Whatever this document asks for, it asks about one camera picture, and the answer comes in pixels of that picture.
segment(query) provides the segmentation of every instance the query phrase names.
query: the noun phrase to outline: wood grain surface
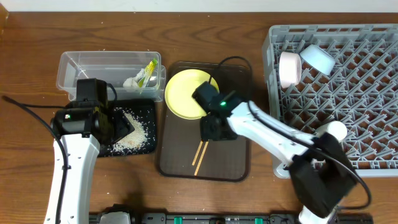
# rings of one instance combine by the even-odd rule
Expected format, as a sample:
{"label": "wood grain surface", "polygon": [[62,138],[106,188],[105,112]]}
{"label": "wood grain surface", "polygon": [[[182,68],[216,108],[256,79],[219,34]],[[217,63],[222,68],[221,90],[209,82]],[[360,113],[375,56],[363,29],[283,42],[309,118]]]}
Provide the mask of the wood grain surface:
{"label": "wood grain surface", "polygon": [[[254,101],[267,107],[261,45],[276,24],[398,23],[398,14],[320,13],[38,13],[13,12],[0,46],[0,93],[39,105],[65,105],[55,87],[60,56],[71,50],[157,51],[169,68],[177,61],[216,63],[248,58],[257,83]],[[158,105],[162,114],[164,105]],[[55,110],[36,109],[50,121]],[[0,223],[42,223],[53,173],[53,139],[32,117],[0,101]],[[249,177],[238,183],[162,177],[155,154],[98,159],[90,211],[125,203],[138,212],[299,212],[290,180],[278,179],[269,154],[252,144]],[[398,179],[365,179],[376,223],[398,220]],[[365,201],[356,187],[345,205]]]}

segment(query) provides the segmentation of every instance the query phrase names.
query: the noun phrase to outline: black tray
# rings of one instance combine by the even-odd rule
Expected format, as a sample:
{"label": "black tray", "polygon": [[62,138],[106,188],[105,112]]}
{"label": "black tray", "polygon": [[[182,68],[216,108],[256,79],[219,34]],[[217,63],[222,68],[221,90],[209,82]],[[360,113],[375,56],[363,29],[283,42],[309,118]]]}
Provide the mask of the black tray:
{"label": "black tray", "polygon": [[111,147],[104,147],[99,151],[98,157],[152,153],[156,149],[157,145],[155,103],[152,100],[121,100],[116,102],[115,108],[116,110],[118,108],[122,108],[124,111],[128,111],[130,114],[133,114],[137,121],[142,124],[142,127],[146,129],[146,132],[148,133],[147,142],[136,151],[123,149],[123,152],[112,152]]}
{"label": "black tray", "polygon": [[[178,62],[169,77],[187,69],[199,69],[211,73],[217,65],[208,63]],[[245,95],[249,72],[238,65],[223,65],[214,77],[220,92],[236,90]],[[156,166],[167,177],[221,180],[239,182],[247,177],[250,169],[250,145],[244,137],[234,141],[210,141],[197,176],[192,160],[200,143],[199,119],[187,120],[174,115],[168,108],[165,112],[162,147],[157,151]]]}

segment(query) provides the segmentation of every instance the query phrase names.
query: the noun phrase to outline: yellow saucer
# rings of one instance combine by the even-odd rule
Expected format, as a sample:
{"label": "yellow saucer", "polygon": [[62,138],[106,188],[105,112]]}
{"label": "yellow saucer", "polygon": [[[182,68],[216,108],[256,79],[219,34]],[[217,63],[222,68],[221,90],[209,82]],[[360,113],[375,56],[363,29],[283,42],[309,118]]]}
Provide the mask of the yellow saucer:
{"label": "yellow saucer", "polygon": [[[175,74],[168,82],[164,93],[170,111],[184,119],[199,119],[206,116],[205,111],[192,98],[192,93],[209,78],[208,73],[197,69],[188,69]],[[219,91],[214,78],[211,79],[211,85]]]}

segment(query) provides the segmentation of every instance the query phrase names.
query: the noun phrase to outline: chopsticks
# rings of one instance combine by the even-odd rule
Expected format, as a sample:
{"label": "chopsticks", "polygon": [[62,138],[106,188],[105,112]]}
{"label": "chopsticks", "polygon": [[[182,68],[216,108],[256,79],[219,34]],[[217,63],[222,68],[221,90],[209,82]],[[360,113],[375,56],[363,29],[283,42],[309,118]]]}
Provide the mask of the chopsticks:
{"label": "chopsticks", "polygon": [[[195,158],[193,158],[193,161],[192,161],[192,165],[193,165],[193,166],[195,165],[195,163],[196,163],[196,161],[197,161],[197,158],[198,158],[198,155],[199,155],[200,148],[201,148],[202,144],[203,144],[203,140],[200,140],[200,143],[199,143],[199,147],[198,147],[197,153],[195,154]],[[197,174],[198,174],[198,171],[199,171],[199,168],[200,168],[201,161],[202,161],[203,157],[205,156],[205,152],[206,152],[207,144],[209,144],[209,141],[206,141],[206,143],[205,143],[205,147],[203,148],[203,151],[201,152],[200,159],[199,159],[199,162],[198,162],[198,165],[197,165],[197,169],[196,169],[196,171],[195,171],[195,175],[197,175]]]}

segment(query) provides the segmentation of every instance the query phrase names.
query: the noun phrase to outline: green connector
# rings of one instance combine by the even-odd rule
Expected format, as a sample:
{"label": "green connector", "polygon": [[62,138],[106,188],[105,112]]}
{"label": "green connector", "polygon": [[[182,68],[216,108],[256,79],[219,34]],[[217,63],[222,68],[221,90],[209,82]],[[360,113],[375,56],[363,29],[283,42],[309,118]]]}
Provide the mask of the green connector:
{"label": "green connector", "polygon": [[174,217],[174,224],[182,224],[182,217]]}
{"label": "green connector", "polygon": [[255,218],[254,224],[262,224],[262,218]]}

